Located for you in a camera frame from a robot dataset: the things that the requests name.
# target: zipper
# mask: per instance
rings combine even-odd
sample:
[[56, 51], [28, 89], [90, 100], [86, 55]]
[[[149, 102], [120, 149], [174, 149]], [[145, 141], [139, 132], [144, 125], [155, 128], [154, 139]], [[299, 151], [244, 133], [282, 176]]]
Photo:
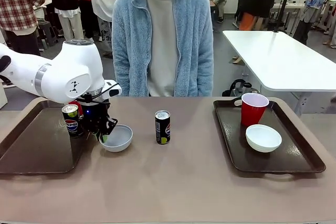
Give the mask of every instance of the zipper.
[[149, 21], [150, 21], [151, 36], [150, 36], [150, 43], [149, 43], [149, 61], [146, 64], [146, 73], [145, 73], [145, 76], [146, 76], [146, 88], [147, 88], [146, 91], [147, 91], [147, 95], [149, 96], [149, 89], [148, 89], [147, 80], [148, 80], [148, 66], [149, 66], [149, 63], [151, 62], [151, 59], [152, 59], [152, 50], [151, 50], [151, 47], [152, 47], [152, 36], [153, 36], [152, 19], [151, 19], [151, 14], [149, 13], [149, 10], [147, 10], [144, 7], [138, 7], [138, 6], [136, 6], [136, 8], [138, 8], [138, 9], [144, 9], [147, 12], [148, 18], [149, 18]]
[[178, 43], [179, 43], [179, 39], [178, 39], [178, 34], [177, 34], [177, 27], [176, 27], [176, 17], [175, 17], [175, 8], [174, 8], [174, 0], [173, 0], [173, 15], [174, 15], [174, 23], [175, 23], [175, 31], [176, 31], [176, 47], [177, 47], [177, 52], [178, 52], [178, 61], [177, 61], [177, 66], [176, 66], [176, 75], [175, 75], [175, 83], [174, 83], [174, 96], [175, 96], [175, 92], [176, 92], [176, 81], [177, 81], [177, 70], [179, 69], [179, 64], [181, 61], [181, 53], [180, 50], [178, 48]]

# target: brown tray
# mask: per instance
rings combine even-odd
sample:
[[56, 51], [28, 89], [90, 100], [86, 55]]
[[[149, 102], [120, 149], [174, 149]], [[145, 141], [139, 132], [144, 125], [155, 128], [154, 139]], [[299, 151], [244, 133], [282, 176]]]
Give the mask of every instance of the brown tray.
[[66, 173], [76, 167], [88, 134], [70, 138], [61, 108], [39, 102], [0, 143], [0, 174]]
[[326, 165], [301, 135], [276, 102], [270, 101], [260, 124], [277, 130], [282, 144], [271, 153], [252, 149], [246, 140], [247, 127], [240, 124], [241, 105], [231, 101], [215, 101], [215, 111], [233, 166], [242, 172], [296, 174], [321, 173]]

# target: can lid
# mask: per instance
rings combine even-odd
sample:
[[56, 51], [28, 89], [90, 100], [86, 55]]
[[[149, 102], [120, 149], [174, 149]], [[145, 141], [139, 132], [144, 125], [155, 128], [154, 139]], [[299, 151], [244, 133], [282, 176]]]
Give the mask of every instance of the can lid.
[[62, 108], [63, 113], [72, 113], [78, 110], [78, 106], [75, 104], [68, 104]]
[[170, 113], [167, 110], [160, 110], [155, 113], [155, 118], [165, 120], [170, 117]]

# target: shoe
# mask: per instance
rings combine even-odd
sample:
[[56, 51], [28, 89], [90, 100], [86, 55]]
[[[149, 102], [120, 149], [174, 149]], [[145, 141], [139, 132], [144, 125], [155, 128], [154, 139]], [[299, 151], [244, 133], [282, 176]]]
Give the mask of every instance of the shoe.
[[7, 80], [7, 81], [2, 82], [2, 87], [4, 89], [9, 89], [9, 88], [13, 88], [13, 87], [16, 87], [16, 86], [14, 84], [12, 84], [12, 82], [10, 80]]
[[103, 57], [113, 59], [113, 54], [112, 54], [112, 52], [104, 52]]

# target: stool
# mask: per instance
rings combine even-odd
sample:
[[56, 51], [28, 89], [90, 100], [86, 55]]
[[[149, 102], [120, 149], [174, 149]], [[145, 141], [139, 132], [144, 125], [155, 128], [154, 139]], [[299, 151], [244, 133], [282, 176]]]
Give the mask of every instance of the stool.
[[49, 43], [49, 46], [53, 46], [55, 43], [58, 42], [57, 36], [54, 32], [53, 27], [51, 26], [50, 22], [48, 21], [39, 21], [38, 22], [38, 32], [41, 36], [41, 33], [43, 34], [43, 38], [47, 39], [47, 42]]

